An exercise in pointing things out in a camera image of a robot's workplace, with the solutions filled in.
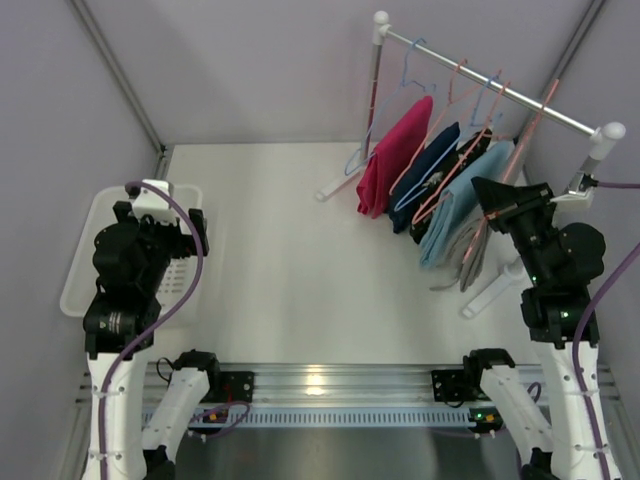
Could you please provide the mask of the grey trousers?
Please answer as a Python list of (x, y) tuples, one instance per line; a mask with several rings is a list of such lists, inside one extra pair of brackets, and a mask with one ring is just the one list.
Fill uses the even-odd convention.
[(469, 215), (454, 231), (445, 244), (436, 266), (450, 274), (444, 285), (432, 286), (431, 291), (441, 292), (458, 285), (464, 293), (482, 272), (490, 237), (487, 222), (481, 215)]

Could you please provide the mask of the pink wire hanger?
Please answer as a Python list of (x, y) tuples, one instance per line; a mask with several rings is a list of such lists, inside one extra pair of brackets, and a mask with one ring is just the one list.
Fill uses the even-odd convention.
[[(528, 145), (528, 142), (530, 141), (531, 136), (533, 135), (540, 120), (542, 119), (543, 110), (545, 107), (548, 106), (550, 100), (553, 98), (559, 82), (560, 82), (559, 78), (556, 78), (553, 80), (546, 94), (546, 97), (542, 102), (541, 111), (535, 114), (533, 119), (526, 125), (526, 128), (524, 129), (524, 132), (522, 133), (522, 135), (519, 137), (519, 141), (513, 151), (513, 154), (509, 159), (507, 168), (505, 169), (504, 173), (502, 174), (502, 177), (500, 178), (501, 183), (511, 184), (512, 182), (514, 182), (515, 178), (517, 177), (516, 172), (519, 169), (520, 156), (522, 155), (523, 151)], [(478, 227), (478, 230), (476, 231), (474, 237), (472, 238), (472, 241), (469, 244), (469, 247), (467, 248), (465, 255), (463, 257), (463, 260), (465, 263), (468, 263), (470, 260), (470, 257), (475, 253), (476, 245), (479, 243), (479, 237), (481, 233), (484, 231), (485, 225), (486, 225), (486, 219), (485, 217), (482, 217), (480, 226)]]

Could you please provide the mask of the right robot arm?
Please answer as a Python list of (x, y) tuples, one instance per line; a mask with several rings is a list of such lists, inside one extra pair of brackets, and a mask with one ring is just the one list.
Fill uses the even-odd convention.
[(539, 359), (549, 413), (542, 414), (503, 349), (474, 350), (465, 374), (496, 408), (525, 479), (619, 479), (604, 425), (598, 383), (599, 341), (589, 283), (604, 271), (604, 236), (585, 223), (554, 224), (550, 187), (516, 187), (475, 177), (472, 185), (492, 230), (511, 237), (532, 283), (521, 313)]

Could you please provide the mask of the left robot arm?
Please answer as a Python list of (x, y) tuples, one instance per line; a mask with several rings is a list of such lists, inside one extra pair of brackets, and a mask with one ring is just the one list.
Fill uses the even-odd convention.
[(91, 376), (91, 427), (86, 479), (173, 479), (176, 455), (198, 403), (221, 385), (215, 354), (191, 350), (174, 362), (160, 405), (142, 423), (145, 374), (161, 305), (157, 291), (174, 259), (209, 252), (206, 219), (185, 211), (189, 231), (165, 208), (136, 217), (128, 201), (95, 238), (97, 292), (83, 319)]

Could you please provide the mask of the light blue trousers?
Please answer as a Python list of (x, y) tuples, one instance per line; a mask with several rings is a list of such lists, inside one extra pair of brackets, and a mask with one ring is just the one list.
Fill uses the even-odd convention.
[(443, 202), (436, 207), (429, 228), (419, 244), (422, 268), (436, 266), (454, 230), (477, 206), (471, 180), (474, 177), (497, 180), (504, 172), (514, 148), (512, 140), (495, 143), (444, 188), (441, 194)]

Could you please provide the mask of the black patterned trousers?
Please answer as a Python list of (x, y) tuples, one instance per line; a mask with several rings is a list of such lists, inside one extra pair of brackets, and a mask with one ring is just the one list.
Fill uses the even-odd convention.
[(493, 137), (491, 128), (487, 128), (483, 134), (476, 132), (464, 144), (458, 144), (437, 164), (435, 171), (423, 184), (425, 191), (418, 199), (418, 209), (411, 220), (409, 233), (416, 244), (419, 244), (427, 233), (445, 187), (489, 149), (494, 143)]

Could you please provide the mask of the navy blue trousers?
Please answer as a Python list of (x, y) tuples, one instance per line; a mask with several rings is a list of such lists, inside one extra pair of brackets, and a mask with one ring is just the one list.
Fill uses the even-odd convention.
[(457, 144), (460, 125), (454, 122), (442, 130), (417, 156), (409, 170), (403, 174), (393, 189), (388, 216), (394, 234), (404, 232), (418, 207), (418, 196), (426, 189), (425, 183), (442, 160)]

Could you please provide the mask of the magenta trousers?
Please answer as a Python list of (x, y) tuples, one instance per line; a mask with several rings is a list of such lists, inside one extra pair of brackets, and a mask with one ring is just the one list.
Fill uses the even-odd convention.
[(356, 186), (357, 212), (377, 218), (389, 205), (389, 191), (425, 139), (433, 97), (418, 100), (374, 147), (373, 156)]

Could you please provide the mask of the white plastic basket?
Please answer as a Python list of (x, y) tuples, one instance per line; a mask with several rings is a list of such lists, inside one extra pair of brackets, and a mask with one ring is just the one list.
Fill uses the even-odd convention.
[(61, 311), (87, 327), (140, 333), (196, 321), (208, 252), (202, 193), (150, 180), (111, 187), (93, 200), (65, 286)]

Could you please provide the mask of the white metal clothes rack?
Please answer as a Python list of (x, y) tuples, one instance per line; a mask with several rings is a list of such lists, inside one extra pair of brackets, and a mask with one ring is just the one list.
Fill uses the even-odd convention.
[[(603, 2), (596, 2), (596, 7), (602, 7), (604, 5)], [(578, 27), (576, 27), (574, 33), (572, 34), (568, 46), (565, 48), (563, 54), (561, 55), (559, 63), (556, 65), (556, 70), (554, 71), (557, 76), (552, 82), (551, 86), (549, 86), (548, 98), (545, 97), (546, 100), (544, 100), (544, 102), (527, 97), (526, 95), (513, 90), (511, 87), (506, 87), (505, 85), (498, 82), (497, 76), (495, 77), (495, 79), (493, 79), (493, 77), (486, 77), (478, 71), (464, 66), (466, 65), (466, 60), (461, 60), (460, 62), (456, 63), (453, 59), (437, 53), (427, 46), (418, 46), (418, 40), (410, 41), (408, 38), (405, 38), (404, 36), (393, 31), (389, 14), (387, 12), (382, 10), (376, 12), (373, 17), (373, 50), (368, 79), (369, 105), (366, 113), (366, 128), (359, 147), (354, 151), (352, 158), (350, 158), (347, 162), (347, 164), (349, 164), (349, 162), (353, 158), (357, 157), (360, 163), (358, 163), (353, 168), (346, 165), (346, 173), (343, 174), (342, 179), (335, 179), (331, 183), (319, 189), (315, 193), (316, 200), (318, 200), (319, 202), (327, 201), (339, 190), (350, 183), (359, 173), (361, 173), (361, 170), (369, 161), (367, 155), (369, 155), (369, 143), (371, 133), (373, 131), (373, 125), (375, 119), (377, 118), (376, 114), (381, 113), (383, 110), (383, 107), (381, 106), (379, 108), (379, 111), (376, 112), (376, 96), (379, 82), (382, 49), (385, 39), (389, 38), (396, 42), (409, 45), (410, 51), (418, 50), (431, 60), (448, 68), (453, 72), (454, 79), (456, 75), (463, 76), (469, 80), (474, 81), (475, 83), (480, 85), (480, 87), (486, 87), (487, 89), (490, 89), (497, 94), (502, 95), (502, 97), (515, 102), (516, 104), (524, 108), (527, 108), (531, 112), (534, 112), (534, 118), (532, 118), (531, 121), (525, 125), (525, 133), (521, 134), (520, 140), (523, 143), (520, 146), (522, 148), (526, 146), (527, 142), (529, 141), (529, 137), (531, 136), (530, 134), (533, 133), (533, 129), (535, 129), (535, 126), (542, 117), (551, 119), (557, 124), (563, 125), (567, 128), (572, 129), (573, 131), (587, 136), (592, 146), (586, 160), (575, 173), (562, 195), (553, 199), (553, 201), (560, 207), (560, 212), (586, 211), (589, 207), (591, 207), (595, 195), (596, 185), (594, 172), (599, 164), (607, 158), (616, 144), (624, 138), (626, 134), (626, 127), (620, 122), (609, 122), (603, 126), (591, 128), (575, 119), (570, 118), (565, 114), (554, 110), (553, 108), (547, 106), (547, 104), (551, 99), (551, 96), (553, 96), (553, 92), (557, 87), (560, 76), (564, 72), (564, 70), (562, 69), (566, 70), (565, 67), (569, 66), (570, 60), (576, 53), (579, 44), (582, 42), (582, 40), (584, 40), (586, 33), (588, 33), (597, 15), (599, 14), (599, 10), (596, 7), (593, 7), (593, 9), (589, 7), (587, 13), (583, 15), (583, 18), (580, 21)], [(518, 154), (520, 150), (522, 150), (520, 146), (516, 148), (516, 153)], [(464, 258), (461, 260), (462, 270), (458, 276), (461, 291), (462, 286), (471, 285), (472, 277), (473, 279), (475, 279), (479, 275), (479, 269), (481, 267), (481, 247), (484, 248), (486, 246), (485, 244), (487, 244), (489, 238), (489, 234), (487, 233), (488, 227), (486, 226), (487, 222), (484, 220), (480, 222), (478, 215), (476, 215), (478, 217), (478, 221), (472, 224), (472, 226), (477, 226), (476, 230), (474, 231), (474, 237), (469, 237), (470, 240), (467, 245), (468, 248), (465, 251)], [(507, 290), (508, 287), (523, 282), (524, 274), (525, 268), (520, 258), (517, 258), (510, 264), (505, 264), (500, 275), (498, 275), (496, 279), (494, 279), (494, 281), (489, 284), (489, 286), (487, 286), (478, 295), (476, 295), (462, 309), (462, 315), (468, 319), (475, 318), (492, 302), (497, 300)]]

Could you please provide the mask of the aluminium mounting rail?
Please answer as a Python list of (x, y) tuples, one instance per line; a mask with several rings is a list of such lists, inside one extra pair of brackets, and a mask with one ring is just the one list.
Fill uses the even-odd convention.
[[(392, 405), (417, 407), (434, 404), (432, 370), (454, 365), (322, 365), (322, 364), (222, 364), (224, 372), (253, 372), (252, 403), (257, 406), (373, 407)], [(518, 365), (521, 383), (539, 382), (547, 389), (538, 365)], [(600, 393), (605, 401), (621, 396), (608, 367), (599, 367)], [(143, 387), (145, 405), (158, 404), (167, 390), (155, 362), (146, 369)]]

